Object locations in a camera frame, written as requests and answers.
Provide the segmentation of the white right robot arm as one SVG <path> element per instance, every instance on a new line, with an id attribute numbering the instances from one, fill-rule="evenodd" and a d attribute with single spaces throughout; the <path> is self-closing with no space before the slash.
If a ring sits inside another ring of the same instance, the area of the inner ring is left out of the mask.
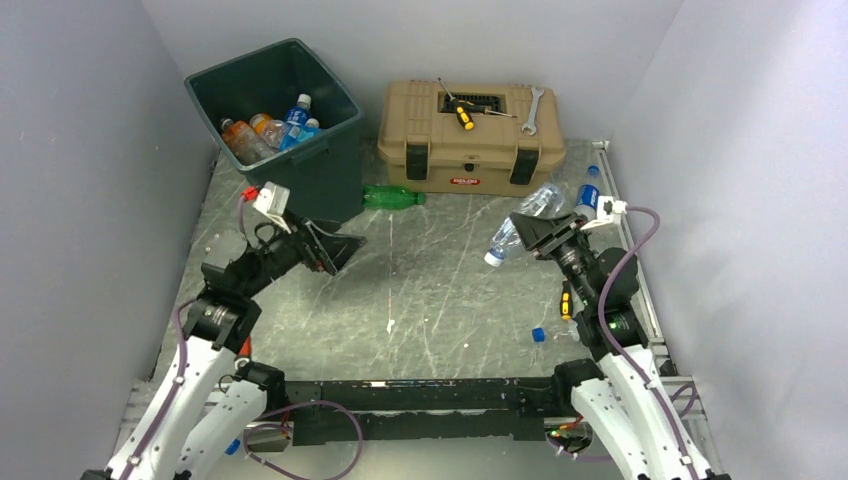
<path id="1" fill-rule="evenodd" d="M 587 421 L 625 479 L 722 478 L 687 432 L 632 305 L 640 246 L 594 252 L 592 224 L 575 213 L 510 219 L 524 248 L 555 262 L 583 305 L 574 320 L 591 356 L 556 367 L 555 409 Z"/>

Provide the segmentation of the crushed Pepsi bottle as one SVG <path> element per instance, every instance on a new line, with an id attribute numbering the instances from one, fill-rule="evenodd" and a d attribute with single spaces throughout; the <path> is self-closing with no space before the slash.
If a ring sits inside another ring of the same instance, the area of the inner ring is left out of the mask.
<path id="1" fill-rule="evenodd" d="M 539 344 L 572 345 L 580 342 L 580 335 L 574 323 L 552 327 L 536 327 L 531 331 L 531 338 Z"/>

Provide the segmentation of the blue label water bottle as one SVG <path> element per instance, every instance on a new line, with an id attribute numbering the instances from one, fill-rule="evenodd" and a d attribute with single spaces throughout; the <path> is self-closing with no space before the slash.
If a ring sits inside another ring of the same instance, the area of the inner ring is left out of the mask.
<path id="1" fill-rule="evenodd" d="M 290 126 L 305 126 L 311 118 L 311 107 L 312 97 L 306 93 L 301 93 L 295 105 L 286 113 L 284 122 Z"/>

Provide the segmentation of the clear bottle white cap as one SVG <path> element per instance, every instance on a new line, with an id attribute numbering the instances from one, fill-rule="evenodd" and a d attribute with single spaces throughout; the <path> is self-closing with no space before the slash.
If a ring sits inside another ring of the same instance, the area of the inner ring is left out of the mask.
<path id="1" fill-rule="evenodd" d="M 288 129 L 289 125 L 285 122 L 267 121 L 263 124 L 259 135 L 270 147 L 280 150 Z"/>

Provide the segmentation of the orange juice bottle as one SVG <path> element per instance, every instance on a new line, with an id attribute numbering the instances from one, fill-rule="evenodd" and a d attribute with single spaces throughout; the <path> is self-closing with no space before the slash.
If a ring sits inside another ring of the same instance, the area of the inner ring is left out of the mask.
<path id="1" fill-rule="evenodd" d="M 273 118 L 266 113 L 257 113 L 253 115 L 249 121 L 251 128 L 257 133 L 262 133 L 266 126 L 273 121 Z"/>

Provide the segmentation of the crushed blue label bottle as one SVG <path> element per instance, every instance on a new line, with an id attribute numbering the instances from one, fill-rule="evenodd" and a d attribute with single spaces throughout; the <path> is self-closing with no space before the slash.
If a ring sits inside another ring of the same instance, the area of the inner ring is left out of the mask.
<path id="1" fill-rule="evenodd" d="M 300 143 L 313 138 L 320 132 L 320 122 L 315 118 L 310 118 L 306 122 L 305 126 L 289 126 L 280 151 L 285 152 Z"/>

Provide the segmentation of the clear bottle orange label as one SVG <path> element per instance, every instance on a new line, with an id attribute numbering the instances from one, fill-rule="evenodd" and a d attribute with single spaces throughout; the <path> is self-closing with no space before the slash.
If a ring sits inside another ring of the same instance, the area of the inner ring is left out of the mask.
<path id="1" fill-rule="evenodd" d="M 241 164 L 254 165 L 275 154 L 246 122 L 224 118 L 219 126 L 222 140 Z"/>

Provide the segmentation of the dark green plastic bin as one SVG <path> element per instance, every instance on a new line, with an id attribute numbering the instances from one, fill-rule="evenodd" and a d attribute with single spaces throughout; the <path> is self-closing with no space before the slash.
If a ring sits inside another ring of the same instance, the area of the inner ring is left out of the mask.
<path id="1" fill-rule="evenodd" d="M 190 75 L 187 92 L 224 158 L 288 207 L 344 223 L 363 210 L 363 113 L 340 79 L 291 38 Z"/>

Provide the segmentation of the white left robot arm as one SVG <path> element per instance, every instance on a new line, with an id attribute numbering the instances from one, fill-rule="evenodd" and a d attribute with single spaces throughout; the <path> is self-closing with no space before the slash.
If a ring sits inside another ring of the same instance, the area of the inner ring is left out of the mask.
<path id="1" fill-rule="evenodd" d="M 267 226 L 255 244 L 236 230 L 208 244 L 203 289 L 172 314 L 178 347 L 162 384 L 107 465 L 82 478 L 198 479 L 249 422 L 285 411 L 283 371 L 235 364 L 261 315 L 254 298 L 298 266 L 338 274 L 367 240 L 297 215 Z"/>

